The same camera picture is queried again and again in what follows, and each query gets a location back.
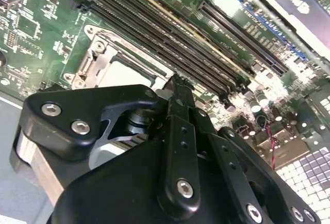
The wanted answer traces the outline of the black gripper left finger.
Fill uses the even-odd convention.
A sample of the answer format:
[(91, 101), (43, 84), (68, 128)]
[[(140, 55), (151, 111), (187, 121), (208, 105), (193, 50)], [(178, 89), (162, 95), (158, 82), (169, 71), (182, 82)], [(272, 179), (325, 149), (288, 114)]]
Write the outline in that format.
[(149, 110), (149, 138), (139, 145), (164, 144), (159, 205), (173, 219), (188, 219), (201, 201), (195, 128), (189, 118), (193, 96), (188, 82), (177, 75), (164, 89), (170, 93), (168, 100), (144, 85), (33, 94), (23, 105), (16, 153), (56, 205), (73, 181), (97, 168), (89, 164), (92, 151), (127, 134), (124, 115)]

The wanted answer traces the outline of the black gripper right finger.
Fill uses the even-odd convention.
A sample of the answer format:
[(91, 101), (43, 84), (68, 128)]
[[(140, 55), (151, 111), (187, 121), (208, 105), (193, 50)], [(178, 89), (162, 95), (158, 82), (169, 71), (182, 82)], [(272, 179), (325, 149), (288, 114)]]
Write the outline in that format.
[(220, 171), (231, 223), (320, 223), (315, 211), (231, 128), (216, 131), (210, 117), (193, 110), (194, 125)]

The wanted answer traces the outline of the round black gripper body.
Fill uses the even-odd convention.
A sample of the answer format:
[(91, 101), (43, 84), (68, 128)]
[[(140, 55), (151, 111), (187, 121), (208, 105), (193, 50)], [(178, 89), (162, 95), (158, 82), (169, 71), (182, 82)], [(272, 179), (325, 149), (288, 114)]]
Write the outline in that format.
[[(176, 223), (157, 195), (164, 144), (133, 148), (73, 181), (61, 194), (51, 223)], [(201, 203), (186, 223), (247, 223), (216, 165), (198, 159)]]

